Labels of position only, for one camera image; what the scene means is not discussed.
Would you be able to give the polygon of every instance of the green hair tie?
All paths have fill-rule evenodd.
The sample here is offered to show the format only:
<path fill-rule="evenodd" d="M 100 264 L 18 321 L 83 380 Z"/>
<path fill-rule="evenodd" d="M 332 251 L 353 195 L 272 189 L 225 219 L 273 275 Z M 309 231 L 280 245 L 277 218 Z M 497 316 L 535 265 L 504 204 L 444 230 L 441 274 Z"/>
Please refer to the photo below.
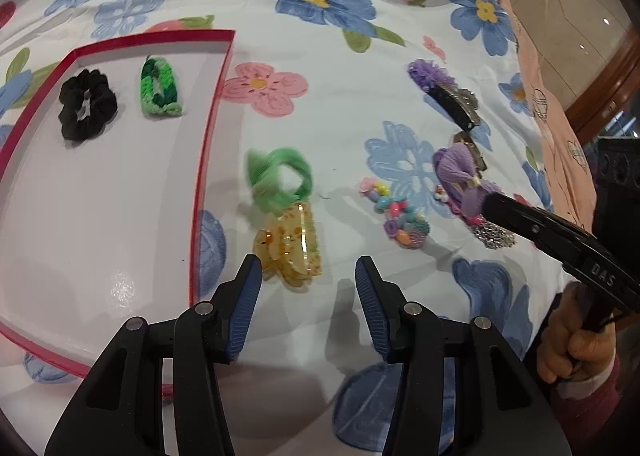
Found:
<path fill-rule="evenodd" d="M 156 92 L 154 80 L 162 93 Z M 178 103 L 174 72 L 165 58 L 146 58 L 140 74 L 140 101 L 147 115 L 181 115 L 182 106 Z"/>
<path fill-rule="evenodd" d="M 254 192 L 254 201 L 264 213 L 281 216 L 287 207 L 305 201 L 313 190 L 311 167 L 303 155 L 295 149 L 283 147 L 269 154 L 250 150 L 247 154 L 249 184 Z M 302 177 L 300 187 L 293 193 L 282 189 L 280 166 L 287 165 Z"/>

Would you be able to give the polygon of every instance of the floral bedsheet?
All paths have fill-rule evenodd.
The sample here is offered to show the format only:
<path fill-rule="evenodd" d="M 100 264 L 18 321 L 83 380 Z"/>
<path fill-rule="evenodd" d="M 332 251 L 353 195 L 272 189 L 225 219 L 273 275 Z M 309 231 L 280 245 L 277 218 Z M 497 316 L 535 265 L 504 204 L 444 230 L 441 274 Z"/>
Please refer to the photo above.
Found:
<path fill-rule="evenodd" d="M 518 43 L 496 0 L 0 5 L 0 141 L 73 48 L 144 31 L 237 31 L 207 177 L 203 297 L 217 280 L 233 277 L 262 226 L 244 179 L 246 152 L 294 147 L 311 164 L 323 273 L 302 291 L 277 279 L 265 282 L 239 362 L 220 373 L 238 454 L 382 448 L 398 369 L 378 365 L 371 346 L 353 283 L 360 255 L 372 255 L 383 278 L 408 299 L 460 321 L 487 315 L 517 354 L 526 352 L 564 275 L 529 241 L 485 248 L 436 201 L 432 156 L 451 145 L 459 129 L 407 73 L 417 58 L 432 60 L 475 92 L 482 123 L 472 137 L 488 166 L 485 177 L 508 195 L 553 209 Z M 431 233 L 421 249 L 403 249 L 387 238 L 384 217 L 357 191 L 366 176 L 386 182 L 393 195 L 407 197 L 426 215 Z M 453 429 L 450 365 L 447 375 L 442 447 Z M 77 385 L 72 375 L 0 344 L 0 406 L 40 454 Z M 169 436 L 169 452 L 172 446 Z"/>

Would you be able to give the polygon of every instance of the human hand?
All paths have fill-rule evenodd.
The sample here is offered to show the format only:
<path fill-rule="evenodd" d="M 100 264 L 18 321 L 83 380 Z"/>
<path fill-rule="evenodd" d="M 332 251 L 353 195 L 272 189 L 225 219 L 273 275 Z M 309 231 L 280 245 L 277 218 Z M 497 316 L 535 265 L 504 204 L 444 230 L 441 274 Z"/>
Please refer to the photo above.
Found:
<path fill-rule="evenodd" d="M 616 354 L 615 324 L 608 324 L 601 333 L 580 329 L 583 317 L 576 299 L 577 290 L 577 283 L 564 289 L 560 306 L 551 312 L 549 325 L 542 333 L 537 369 L 540 378 L 548 384 L 558 377 L 578 382 L 598 375 L 609 367 Z M 582 361 L 574 374 L 568 354 Z"/>

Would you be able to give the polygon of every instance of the black scrunchie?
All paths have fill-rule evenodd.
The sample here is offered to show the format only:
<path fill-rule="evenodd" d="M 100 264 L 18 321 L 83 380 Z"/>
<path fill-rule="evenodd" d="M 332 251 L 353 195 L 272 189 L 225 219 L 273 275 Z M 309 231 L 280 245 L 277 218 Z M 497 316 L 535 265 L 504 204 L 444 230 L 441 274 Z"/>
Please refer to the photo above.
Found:
<path fill-rule="evenodd" d="M 86 91 L 91 95 L 89 115 L 79 120 Z M 72 76 L 62 84 L 58 99 L 64 104 L 58 119 L 66 140 L 84 141 L 97 136 L 118 110 L 116 95 L 109 89 L 107 77 L 98 70 L 83 70 Z"/>

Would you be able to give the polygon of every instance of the metal screw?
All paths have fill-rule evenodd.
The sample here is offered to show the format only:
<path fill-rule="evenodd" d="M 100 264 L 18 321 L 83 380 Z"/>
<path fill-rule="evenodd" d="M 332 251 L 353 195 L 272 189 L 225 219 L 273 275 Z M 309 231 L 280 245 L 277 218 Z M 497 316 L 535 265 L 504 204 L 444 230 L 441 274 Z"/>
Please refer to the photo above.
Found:
<path fill-rule="evenodd" d="M 198 315 L 207 315 L 211 313 L 213 305 L 209 301 L 202 301 L 196 304 L 196 313 Z"/>
<path fill-rule="evenodd" d="M 422 312 L 422 306 L 417 302 L 408 302 L 402 307 L 402 309 L 409 315 L 419 315 Z"/>
<path fill-rule="evenodd" d="M 135 331 L 142 328 L 144 321 L 142 317 L 132 317 L 127 321 L 127 330 Z"/>
<path fill-rule="evenodd" d="M 476 317 L 474 324 L 481 330 L 488 330 L 491 327 L 491 321 L 487 317 Z"/>

